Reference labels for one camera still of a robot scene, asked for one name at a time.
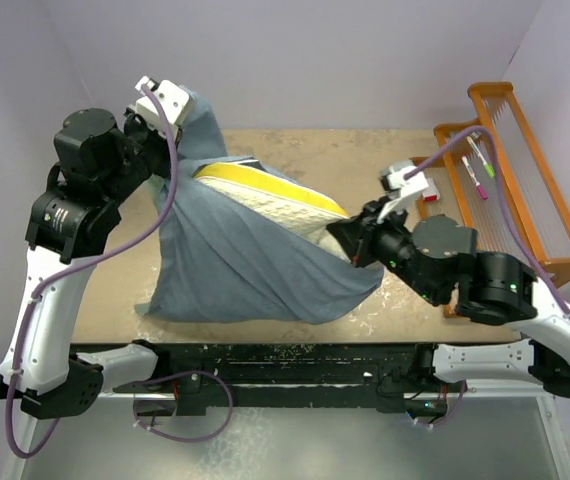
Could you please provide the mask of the white quilted pillow yellow stripe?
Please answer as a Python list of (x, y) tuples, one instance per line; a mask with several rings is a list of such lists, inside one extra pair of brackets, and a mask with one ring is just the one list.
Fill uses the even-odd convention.
[(328, 226), (348, 218), (330, 197), (267, 171), (258, 160), (214, 162), (193, 178), (244, 207), (298, 235), (327, 253), (347, 261)]

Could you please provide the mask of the patchwork green beige pillowcase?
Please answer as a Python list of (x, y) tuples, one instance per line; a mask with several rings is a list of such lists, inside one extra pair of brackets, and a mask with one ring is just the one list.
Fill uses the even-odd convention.
[(382, 268), (356, 268), (195, 180), (206, 165), (253, 157), (230, 155), (210, 103), (193, 100), (176, 177), (149, 182), (165, 218), (160, 273), (145, 312), (172, 322), (318, 325), (354, 310), (381, 285)]

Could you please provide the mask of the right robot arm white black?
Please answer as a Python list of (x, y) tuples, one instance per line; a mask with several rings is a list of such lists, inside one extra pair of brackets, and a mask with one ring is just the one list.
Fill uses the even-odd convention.
[(488, 326), (507, 325), (524, 339), (506, 344), (430, 347), (415, 367), (440, 384), (512, 380), (540, 385), (570, 399), (570, 307), (518, 258), (477, 247), (477, 232), (436, 215), (405, 226), (403, 214), (379, 221), (381, 201), (329, 225), (351, 263), (378, 262), (433, 306)]

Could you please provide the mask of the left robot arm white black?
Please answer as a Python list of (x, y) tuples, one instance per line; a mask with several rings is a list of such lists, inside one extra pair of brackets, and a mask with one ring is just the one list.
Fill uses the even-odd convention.
[(0, 365), (0, 399), (38, 420), (78, 416), (102, 393), (165, 372), (166, 352), (136, 340), (98, 353), (70, 350), (79, 307), (97, 263), (106, 260), (120, 206), (153, 174), (174, 175), (182, 129), (157, 112), (69, 115), (54, 136), (58, 156), (33, 203), (27, 275), (14, 337)]

